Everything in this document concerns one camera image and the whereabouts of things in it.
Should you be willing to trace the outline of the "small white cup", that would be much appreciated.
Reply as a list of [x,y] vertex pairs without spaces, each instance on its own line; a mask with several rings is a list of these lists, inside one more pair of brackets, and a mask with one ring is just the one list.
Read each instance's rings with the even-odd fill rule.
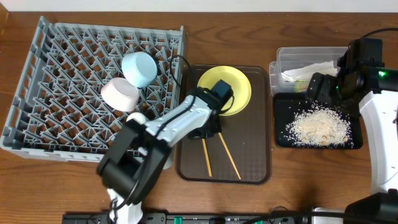
[[139,124],[144,124],[144,123],[146,123],[148,121],[147,117],[145,115],[143,115],[142,113],[140,113],[140,112],[131,113],[127,117],[126,121],[128,122],[130,120],[134,120],[134,121],[136,121]]

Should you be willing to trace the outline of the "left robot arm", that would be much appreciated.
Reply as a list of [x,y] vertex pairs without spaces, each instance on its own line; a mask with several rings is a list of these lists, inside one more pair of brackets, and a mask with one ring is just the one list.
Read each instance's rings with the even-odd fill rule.
[[141,202],[159,179],[173,146],[189,133],[202,133],[232,96],[230,87],[197,87],[156,120],[128,121],[97,167],[111,197],[111,210],[102,222],[138,223]]

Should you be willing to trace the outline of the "light blue bowl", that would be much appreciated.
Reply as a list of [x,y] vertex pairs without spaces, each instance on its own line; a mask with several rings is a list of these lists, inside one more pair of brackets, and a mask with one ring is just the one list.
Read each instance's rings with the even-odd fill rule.
[[157,64],[145,52],[126,54],[121,62],[121,70],[125,79],[137,88],[147,87],[157,76]]

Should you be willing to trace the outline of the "white napkin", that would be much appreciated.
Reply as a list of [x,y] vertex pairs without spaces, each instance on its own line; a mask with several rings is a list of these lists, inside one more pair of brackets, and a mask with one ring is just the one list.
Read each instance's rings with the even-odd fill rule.
[[281,73],[281,76],[285,82],[309,82],[314,73],[322,73],[335,77],[338,73],[338,69],[334,66],[333,61],[329,61],[286,70]]

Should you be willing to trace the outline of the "yellow round plate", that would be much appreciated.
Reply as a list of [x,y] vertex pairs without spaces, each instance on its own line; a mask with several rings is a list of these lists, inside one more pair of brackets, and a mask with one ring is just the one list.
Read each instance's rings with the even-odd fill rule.
[[198,86],[211,89],[216,82],[223,80],[233,90],[234,99],[230,98],[222,107],[222,116],[239,113],[248,105],[251,99],[251,84],[247,76],[240,70],[230,66],[217,66],[207,70],[199,79]]

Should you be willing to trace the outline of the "yellow green wrapper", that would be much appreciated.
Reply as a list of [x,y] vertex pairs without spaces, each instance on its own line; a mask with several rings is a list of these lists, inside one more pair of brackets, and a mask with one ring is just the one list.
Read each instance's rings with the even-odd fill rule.
[[294,83],[294,92],[301,93],[306,92],[309,85],[309,81],[299,80]]

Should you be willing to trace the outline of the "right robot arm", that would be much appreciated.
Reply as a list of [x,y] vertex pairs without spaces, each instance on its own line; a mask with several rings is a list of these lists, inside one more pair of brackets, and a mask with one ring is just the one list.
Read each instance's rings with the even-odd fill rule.
[[306,98],[361,116],[371,157],[371,194],[349,204],[345,215],[371,223],[397,223],[397,70],[382,61],[382,40],[362,37],[338,59],[336,76],[314,73]]

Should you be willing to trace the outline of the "wooden chopstick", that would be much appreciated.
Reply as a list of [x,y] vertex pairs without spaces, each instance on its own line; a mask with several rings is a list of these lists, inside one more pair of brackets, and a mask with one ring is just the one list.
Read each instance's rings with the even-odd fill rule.
[[206,160],[206,166],[207,166],[207,170],[208,170],[208,175],[209,175],[209,177],[213,177],[212,170],[211,170],[211,164],[210,164],[210,160],[209,160],[209,155],[208,155],[208,149],[207,149],[207,145],[206,145],[206,140],[205,139],[202,139],[202,144],[203,144],[203,150],[204,150],[204,154],[205,154],[205,160]]
[[235,171],[235,173],[236,173],[238,179],[241,180],[240,173],[239,173],[239,171],[238,171],[238,169],[237,169],[237,167],[236,167],[236,164],[235,164],[235,162],[234,162],[234,159],[233,159],[233,157],[232,157],[232,155],[231,155],[231,153],[230,153],[230,150],[229,150],[229,148],[228,148],[228,146],[227,146],[227,144],[226,144],[226,142],[225,142],[225,140],[224,140],[224,137],[223,137],[222,133],[218,133],[218,136],[219,136],[219,138],[220,138],[220,140],[221,140],[221,143],[222,143],[222,145],[223,145],[223,147],[224,147],[224,149],[225,149],[225,151],[226,151],[226,153],[227,153],[227,155],[228,155],[228,157],[229,157],[229,160],[230,160],[230,162],[231,162],[231,164],[232,164],[232,166],[233,166],[233,168],[234,168],[234,171]]

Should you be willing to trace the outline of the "white bowl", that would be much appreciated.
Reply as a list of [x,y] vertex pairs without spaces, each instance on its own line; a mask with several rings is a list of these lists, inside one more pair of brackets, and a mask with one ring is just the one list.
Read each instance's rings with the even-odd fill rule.
[[125,78],[112,78],[101,89],[103,100],[112,108],[132,112],[139,101],[139,90]]

